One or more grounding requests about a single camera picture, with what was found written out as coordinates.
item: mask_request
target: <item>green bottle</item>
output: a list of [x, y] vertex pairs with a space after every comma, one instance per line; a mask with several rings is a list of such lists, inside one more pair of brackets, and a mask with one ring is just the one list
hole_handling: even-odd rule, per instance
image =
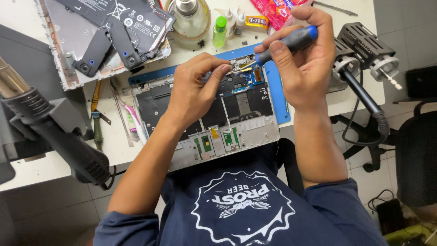
[[214, 33], [212, 34], [212, 44], [221, 48], [225, 45], [226, 40], [226, 18], [220, 16], [215, 21]]

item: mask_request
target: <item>blue screwdriver handle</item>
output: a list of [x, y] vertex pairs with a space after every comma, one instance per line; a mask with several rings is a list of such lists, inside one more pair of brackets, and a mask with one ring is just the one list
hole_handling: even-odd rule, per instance
[[[294, 53], [310, 45], [318, 36], [319, 33], [317, 32], [317, 27], [311, 25], [290, 33], [287, 37], [281, 39], [281, 42], [290, 49], [291, 53]], [[257, 53], [255, 55], [255, 60], [260, 65], [264, 65], [266, 62], [271, 61], [272, 56], [270, 54], [270, 49]]]

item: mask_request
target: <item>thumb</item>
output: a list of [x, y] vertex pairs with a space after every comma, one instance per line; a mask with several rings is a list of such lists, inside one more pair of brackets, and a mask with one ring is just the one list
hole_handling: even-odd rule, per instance
[[301, 77], [301, 71], [295, 64], [291, 51], [281, 41], [273, 41], [270, 44], [270, 54], [276, 64], [279, 74], [282, 78], [288, 78], [285, 81], [294, 80]]
[[217, 88], [222, 81], [222, 78], [231, 70], [231, 65], [223, 64], [214, 69], [214, 71], [209, 76], [208, 81], [202, 89], [202, 94], [207, 98], [214, 99], [217, 93]]

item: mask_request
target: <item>navy blue shirt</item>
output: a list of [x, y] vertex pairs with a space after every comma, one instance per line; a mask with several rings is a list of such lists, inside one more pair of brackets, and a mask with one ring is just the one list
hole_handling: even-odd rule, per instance
[[387, 245], [353, 179], [311, 186], [300, 197], [262, 157], [220, 168], [209, 163], [167, 176], [161, 224], [155, 213], [110, 212], [94, 245]]

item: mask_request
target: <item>man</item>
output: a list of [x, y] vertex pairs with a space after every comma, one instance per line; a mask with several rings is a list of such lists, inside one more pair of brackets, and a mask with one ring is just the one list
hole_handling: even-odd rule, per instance
[[[292, 14], [317, 27], [315, 44], [292, 55], [278, 41], [301, 28], [291, 26], [255, 52], [270, 48], [295, 108], [303, 196], [276, 177], [272, 144], [167, 175], [182, 133], [209, 110], [231, 69], [229, 61], [203, 53], [176, 68], [168, 109], [114, 191], [94, 245], [386, 245], [361, 205], [356, 182], [347, 178], [328, 117], [326, 89], [336, 53], [332, 18], [312, 7], [295, 7]], [[288, 152], [294, 156], [293, 148]], [[166, 207], [159, 226], [154, 210], [160, 195]]]

